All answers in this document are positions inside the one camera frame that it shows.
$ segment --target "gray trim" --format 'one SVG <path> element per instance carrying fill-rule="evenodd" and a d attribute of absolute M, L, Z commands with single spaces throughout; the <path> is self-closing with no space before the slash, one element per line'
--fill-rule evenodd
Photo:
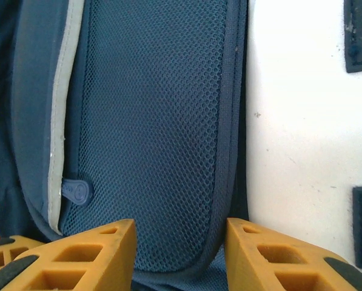
<path fill-rule="evenodd" d="M 84 0 L 69 0 L 64 37 L 53 83 L 47 215 L 49 226 L 60 235 L 62 233 L 58 230 L 58 222 L 61 212 L 61 181 L 64 169 L 66 99 L 81 30 L 83 10 Z"/>

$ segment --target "white surface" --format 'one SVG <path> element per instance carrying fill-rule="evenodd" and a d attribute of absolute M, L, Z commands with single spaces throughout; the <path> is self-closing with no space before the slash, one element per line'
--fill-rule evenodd
<path fill-rule="evenodd" d="M 250 3 L 250 219 L 354 262 L 362 73 L 347 74 L 343 1 Z"/>

